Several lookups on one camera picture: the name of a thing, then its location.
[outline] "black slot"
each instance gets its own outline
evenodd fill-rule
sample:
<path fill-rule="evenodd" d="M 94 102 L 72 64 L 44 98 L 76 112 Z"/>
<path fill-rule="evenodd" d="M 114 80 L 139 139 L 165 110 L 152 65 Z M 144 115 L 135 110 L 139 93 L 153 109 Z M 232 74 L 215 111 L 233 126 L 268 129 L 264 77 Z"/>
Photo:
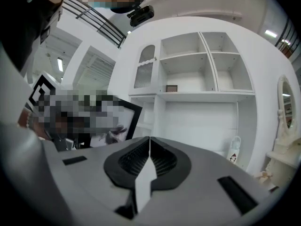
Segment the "black slot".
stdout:
<path fill-rule="evenodd" d="M 217 181 L 241 214 L 245 214 L 257 206 L 257 202 L 233 178 L 224 177 Z"/>
<path fill-rule="evenodd" d="M 81 161 L 85 161 L 86 157 L 84 156 L 78 156 L 78 157 L 73 157 L 73 158 L 69 158 L 69 159 L 65 159 L 63 160 L 63 163 L 67 166 L 67 165 L 71 165 L 71 164 L 75 164 Z"/>

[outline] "staircase railing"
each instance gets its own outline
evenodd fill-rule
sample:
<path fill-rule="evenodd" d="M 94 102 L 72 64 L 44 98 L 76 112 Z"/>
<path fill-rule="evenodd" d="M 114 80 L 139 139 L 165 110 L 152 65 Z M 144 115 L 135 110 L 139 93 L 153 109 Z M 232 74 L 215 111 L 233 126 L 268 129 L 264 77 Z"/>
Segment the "staircase railing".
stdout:
<path fill-rule="evenodd" d="M 287 58 L 296 50 L 300 43 L 300 38 L 295 30 L 292 21 L 287 18 L 284 30 L 282 31 L 275 47 L 277 47 Z"/>
<path fill-rule="evenodd" d="M 95 29 L 118 48 L 126 38 L 126 35 L 106 17 L 81 0 L 64 0 L 63 8 L 75 15 L 76 19 Z"/>

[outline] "mirror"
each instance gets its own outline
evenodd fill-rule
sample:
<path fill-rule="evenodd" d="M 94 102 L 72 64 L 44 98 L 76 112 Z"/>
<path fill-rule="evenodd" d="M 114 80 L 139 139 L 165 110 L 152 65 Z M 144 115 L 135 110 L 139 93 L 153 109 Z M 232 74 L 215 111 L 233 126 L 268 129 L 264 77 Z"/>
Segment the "mirror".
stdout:
<path fill-rule="evenodd" d="M 291 127 L 292 119 L 293 119 L 292 100 L 291 100 L 292 96 L 293 95 L 291 94 L 289 84 L 286 81 L 284 81 L 282 97 L 284 103 L 285 121 L 288 128 Z"/>

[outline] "person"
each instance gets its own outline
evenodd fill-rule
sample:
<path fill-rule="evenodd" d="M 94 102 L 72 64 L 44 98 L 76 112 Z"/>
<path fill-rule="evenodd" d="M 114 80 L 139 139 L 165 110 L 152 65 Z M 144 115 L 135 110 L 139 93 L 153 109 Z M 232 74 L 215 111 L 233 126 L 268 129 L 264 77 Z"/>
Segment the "person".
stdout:
<path fill-rule="evenodd" d="M 106 5 L 121 4 L 121 6 L 129 6 L 135 2 L 135 0 L 93 1 Z M 23 69 L 32 53 L 32 44 L 43 33 L 50 18 L 61 7 L 62 2 L 63 0 L 13 0 L 13 2 L 1 0 L 2 7 L 7 7 L 9 4 L 10 8 L 5 9 L 2 15 L 5 22 L 1 25 L 0 41 L 18 71 Z M 27 108 L 23 109 L 18 124 L 32 129 L 39 137 L 49 140 L 43 124 L 39 123 Z M 61 130 L 65 124 L 63 121 L 58 121 L 57 129 Z"/>

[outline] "shelf compartment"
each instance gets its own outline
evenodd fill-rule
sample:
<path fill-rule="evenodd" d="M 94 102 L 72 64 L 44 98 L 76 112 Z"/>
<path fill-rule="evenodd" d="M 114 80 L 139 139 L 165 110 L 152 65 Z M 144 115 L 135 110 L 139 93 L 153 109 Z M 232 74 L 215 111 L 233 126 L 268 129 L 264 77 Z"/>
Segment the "shelf compartment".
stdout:
<path fill-rule="evenodd" d="M 238 53 L 234 43 L 225 32 L 203 32 L 202 35 L 211 52 Z"/>
<path fill-rule="evenodd" d="M 160 103 L 153 136 L 211 151 L 228 151 L 237 132 L 236 103 Z"/>
<path fill-rule="evenodd" d="M 253 91 L 249 73 L 238 53 L 213 52 L 211 55 L 219 91 Z"/>
<path fill-rule="evenodd" d="M 182 34 L 162 40 L 161 58 L 189 53 L 205 52 L 205 45 L 198 32 Z"/>
<path fill-rule="evenodd" d="M 213 66 L 207 53 L 191 53 L 161 59 L 159 92 L 166 85 L 177 85 L 178 92 L 216 91 Z"/>
<path fill-rule="evenodd" d="M 134 96 L 130 97 L 130 102 L 142 107 L 133 138 L 151 136 L 154 124 L 155 96 Z"/>
<path fill-rule="evenodd" d="M 209 103 L 235 103 L 254 97 L 254 93 L 248 92 L 210 92 L 181 93 L 165 92 L 158 94 L 167 102 L 209 102 Z"/>

